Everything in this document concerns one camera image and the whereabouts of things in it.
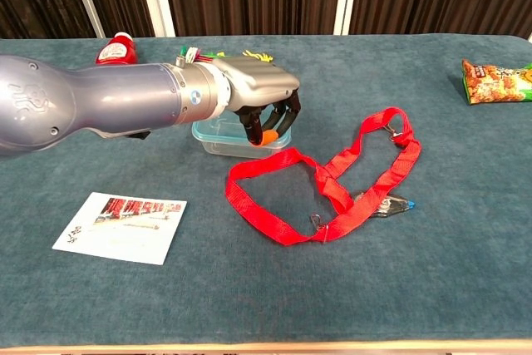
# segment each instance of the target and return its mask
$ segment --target plastic container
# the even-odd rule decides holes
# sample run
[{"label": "plastic container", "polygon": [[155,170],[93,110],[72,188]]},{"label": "plastic container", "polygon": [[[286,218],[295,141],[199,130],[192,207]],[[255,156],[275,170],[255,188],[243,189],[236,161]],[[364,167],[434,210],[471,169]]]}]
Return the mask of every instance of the plastic container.
[{"label": "plastic container", "polygon": [[[263,111],[269,115],[270,109]],[[216,155],[243,158],[265,158],[284,149],[292,140],[292,129],[276,141],[261,147],[248,142],[239,117],[231,111],[224,111],[212,120],[196,121],[192,124],[192,135],[201,142],[205,151]]]},{"label": "plastic container", "polygon": [[118,32],[96,57],[97,65],[136,64],[139,62],[133,38],[125,32]]}]

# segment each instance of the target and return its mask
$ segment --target metal clip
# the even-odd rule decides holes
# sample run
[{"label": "metal clip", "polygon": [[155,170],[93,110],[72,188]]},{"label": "metal clip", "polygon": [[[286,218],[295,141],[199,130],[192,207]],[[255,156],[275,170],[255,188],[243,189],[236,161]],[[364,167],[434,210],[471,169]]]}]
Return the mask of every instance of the metal clip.
[{"label": "metal clip", "polygon": [[402,135],[401,132],[397,132],[395,129],[393,129],[390,124],[386,124],[383,126],[384,130],[390,134],[390,141],[393,141],[394,138]]},{"label": "metal clip", "polygon": [[310,215],[310,221],[313,223],[315,230],[318,232],[320,229],[325,228],[325,236],[323,236],[323,244],[327,242],[327,235],[329,233],[329,225],[322,224],[322,217],[318,214]]}]

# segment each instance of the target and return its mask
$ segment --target snack bag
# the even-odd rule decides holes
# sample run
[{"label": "snack bag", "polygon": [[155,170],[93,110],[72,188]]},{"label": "snack bag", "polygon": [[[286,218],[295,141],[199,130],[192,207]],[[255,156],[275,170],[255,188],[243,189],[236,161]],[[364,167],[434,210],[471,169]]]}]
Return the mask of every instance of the snack bag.
[{"label": "snack bag", "polygon": [[462,71],[469,104],[532,101],[532,64],[511,70],[462,60]]}]

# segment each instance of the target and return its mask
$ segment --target ketchup bottle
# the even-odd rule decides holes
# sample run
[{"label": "ketchup bottle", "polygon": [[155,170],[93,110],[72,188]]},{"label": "ketchup bottle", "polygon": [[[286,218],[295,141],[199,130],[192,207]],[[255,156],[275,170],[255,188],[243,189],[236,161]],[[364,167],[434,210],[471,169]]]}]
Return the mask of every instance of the ketchup bottle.
[{"label": "ketchup bottle", "polygon": [[100,50],[96,64],[136,64],[138,62],[133,38],[125,32],[118,32],[107,45]]}]

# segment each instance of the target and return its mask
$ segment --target robotic hand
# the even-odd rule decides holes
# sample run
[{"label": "robotic hand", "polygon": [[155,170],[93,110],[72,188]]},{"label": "robotic hand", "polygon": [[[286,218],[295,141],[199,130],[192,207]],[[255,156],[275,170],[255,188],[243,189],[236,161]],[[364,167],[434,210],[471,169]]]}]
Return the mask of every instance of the robotic hand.
[{"label": "robotic hand", "polygon": [[[266,145],[298,115],[298,88],[296,77],[253,57],[65,70],[2,55],[0,160],[52,147],[82,129],[103,138],[145,139],[153,130],[224,110],[239,116],[251,144]],[[272,114],[261,125],[260,113],[270,104]]]}]

